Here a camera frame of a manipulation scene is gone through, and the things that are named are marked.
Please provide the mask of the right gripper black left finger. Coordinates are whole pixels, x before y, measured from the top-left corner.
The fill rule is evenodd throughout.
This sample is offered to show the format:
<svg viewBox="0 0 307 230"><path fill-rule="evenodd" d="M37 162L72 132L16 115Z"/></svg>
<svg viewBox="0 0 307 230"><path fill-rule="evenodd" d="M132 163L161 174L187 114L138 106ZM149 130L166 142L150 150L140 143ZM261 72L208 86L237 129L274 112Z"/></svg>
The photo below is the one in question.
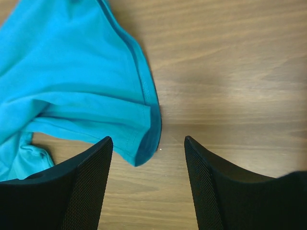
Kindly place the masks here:
<svg viewBox="0 0 307 230"><path fill-rule="evenodd" d="M96 230L112 152L112 139L105 137L47 170L1 182L0 228Z"/></svg>

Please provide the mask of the teal t-shirt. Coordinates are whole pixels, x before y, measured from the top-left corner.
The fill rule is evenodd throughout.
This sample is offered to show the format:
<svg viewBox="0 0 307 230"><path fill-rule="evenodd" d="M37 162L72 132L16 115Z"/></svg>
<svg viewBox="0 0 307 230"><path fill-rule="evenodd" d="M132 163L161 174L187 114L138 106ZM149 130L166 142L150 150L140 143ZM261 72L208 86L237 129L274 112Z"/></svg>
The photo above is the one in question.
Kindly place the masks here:
<svg viewBox="0 0 307 230"><path fill-rule="evenodd" d="M133 166L161 136L145 55L107 0L22 0L0 29L0 179L54 165L35 132L97 143Z"/></svg>

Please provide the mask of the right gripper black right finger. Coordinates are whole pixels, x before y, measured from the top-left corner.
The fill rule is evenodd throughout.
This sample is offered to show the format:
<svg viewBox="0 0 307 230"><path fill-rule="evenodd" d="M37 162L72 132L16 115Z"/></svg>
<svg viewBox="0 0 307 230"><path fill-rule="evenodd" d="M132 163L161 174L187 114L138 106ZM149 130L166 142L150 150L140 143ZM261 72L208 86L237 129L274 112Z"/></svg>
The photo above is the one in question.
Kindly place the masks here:
<svg viewBox="0 0 307 230"><path fill-rule="evenodd" d="M273 178L212 153L190 136L184 149L200 230L304 230L307 173Z"/></svg>

